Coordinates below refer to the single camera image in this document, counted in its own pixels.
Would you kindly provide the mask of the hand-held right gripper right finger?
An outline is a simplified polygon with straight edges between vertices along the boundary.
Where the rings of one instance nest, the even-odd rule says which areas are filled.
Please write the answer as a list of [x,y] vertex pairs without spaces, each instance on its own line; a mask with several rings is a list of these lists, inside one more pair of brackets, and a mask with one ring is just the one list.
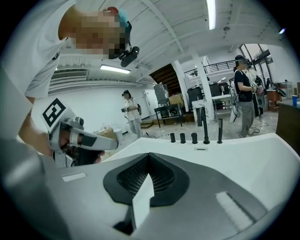
[[232,213],[243,210],[253,223],[267,214],[255,196],[219,171],[163,154],[156,156],[184,170],[190,184],[174,205],[150,209],[138,228],[138,239],[223,240],[236,235],[238,229],[227,214],[228,209],[215,197],[220,192],[233,198]]

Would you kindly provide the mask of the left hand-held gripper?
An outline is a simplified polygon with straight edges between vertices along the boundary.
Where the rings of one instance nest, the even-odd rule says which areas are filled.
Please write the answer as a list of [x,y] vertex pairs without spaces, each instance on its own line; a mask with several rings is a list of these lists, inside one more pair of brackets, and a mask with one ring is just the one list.
[[[118,141],[88,133],[84,130],[84,120],[78,117],[65,103],[54,99],[42,112],[41,118],[48,131],[48,141],[52,157],[58,168],[72,167],[76,162],[77,147],[87,150],[115,150]],[[60,148],[60,131],[70,132],[69,143]]]

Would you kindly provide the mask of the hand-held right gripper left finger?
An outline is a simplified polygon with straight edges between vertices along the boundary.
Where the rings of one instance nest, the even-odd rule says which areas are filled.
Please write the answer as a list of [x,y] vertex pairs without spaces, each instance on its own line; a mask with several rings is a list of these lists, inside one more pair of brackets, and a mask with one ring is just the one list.
[[115,202],[104,188],[109,171],[147,154],[137,154],[102,164],[58,169],[43,158],[45,189],[49,203],[45,210],[48,236],[55,240],[147,240],[149,225],[134,228],[132,203]]

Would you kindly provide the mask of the person's left hand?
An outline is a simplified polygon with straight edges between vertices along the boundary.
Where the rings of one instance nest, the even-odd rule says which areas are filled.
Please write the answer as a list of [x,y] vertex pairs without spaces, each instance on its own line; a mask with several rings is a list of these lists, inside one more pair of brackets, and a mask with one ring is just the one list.
[[[70,132],[68,130],[60,131],[59,145],[62,149],[63,146],[69,143]],[[94,160],[94,164],[98,164],[101,162],[101,157],[105,154],[104,151],[98,153],[97,158]]]

